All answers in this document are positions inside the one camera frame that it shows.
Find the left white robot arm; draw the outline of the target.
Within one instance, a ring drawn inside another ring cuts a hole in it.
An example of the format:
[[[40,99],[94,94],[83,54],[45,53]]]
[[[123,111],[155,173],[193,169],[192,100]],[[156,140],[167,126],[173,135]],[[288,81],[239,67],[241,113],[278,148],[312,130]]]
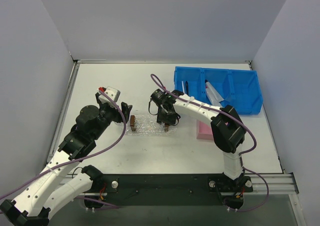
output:
[[[80,193],[100,190],[102,172],[91,165],[69,183],[62,187],[58,185],[96,147],[96,140],[111,122],[128,122],[131,110],[132,105],[125,102],[118,110],[110,101],[83,107],[70,133],[39,177],[27,183],[21,194],[4,200],[0,205],[8,221],[14,226],[46,226],[57,211]]]

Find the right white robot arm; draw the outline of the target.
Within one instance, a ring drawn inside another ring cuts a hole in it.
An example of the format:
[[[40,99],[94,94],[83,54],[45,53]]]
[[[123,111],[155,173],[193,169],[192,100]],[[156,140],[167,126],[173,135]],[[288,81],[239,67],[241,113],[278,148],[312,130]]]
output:
[[[215,145],[223,151],[223,174],[239,182],[244,176],[242,157],[238,149],[245,140],[246,129],[234,107],[212,106],[196,100],[179,90],[164,92],[155,90],[150,101],[158,107],[156,122],[165,126],[176,126],[181,115],[187,115],[211,128]]]

